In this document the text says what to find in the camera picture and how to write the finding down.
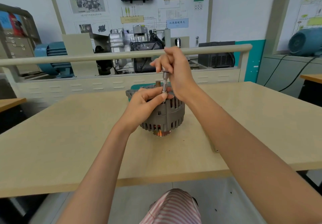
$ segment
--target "hand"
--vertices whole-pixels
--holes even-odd
[[[195,83],[189,62],[182,51],[174,46],[164,48],[166,54],[155,59],[150,65],[155,66],[156,72],[161,72],[162,66],[170,72],[170,82],[175,96],[186,103],[189,91],[197,84]]]
[[[126,130],[129,130],[130,133],[134,132],[136,128],[151,115],[155,107],[161,104],[166,98],[173,98],[173,95],[162,94],[161,92],[162,87],[150,89],[140,88],[139,91],[132,96],[130,103],[119,119],[118,124],[125,126]]]

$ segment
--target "forearm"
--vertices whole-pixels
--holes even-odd
[[[107,223],[129,135],[115,124],[58,224]]]
[[[322,222],[321,196],[205,92],[186,104],[268,223]]]

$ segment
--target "blue motor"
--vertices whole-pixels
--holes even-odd
[[[322,54],[322,27],[302,29],[288,42],[291,55],[318,56]]]
[[[35,57],[67,55],[64,42],[53,42],[50,44],[39,44],[35,48]],[[48,75],[56,77],[73,77],[73,69],[70,62],[37,64],[38,67]]]

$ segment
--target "white wall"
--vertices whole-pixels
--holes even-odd
[[[62,41],[62,32],[51,0],[0,0],[27,10],[34,18],[42,43]]]
[[[272,2],[213,0],[211,41],[265,39]],[[51,0],[0,0],[0,3],[29,11],[43,43],[62,40]]]
[[[265,39],[273,0],[213,0],[210,41]]]

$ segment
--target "display board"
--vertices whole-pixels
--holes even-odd
[[[66,34],[108,36],[111,29],[171,29],[171,37],[189,36],[190,47],[206,42],[209,0],[54,0]]]
[[[288,50],[295,33],[312,27],[322,27],[322,0],[289,0],[277,51]]]

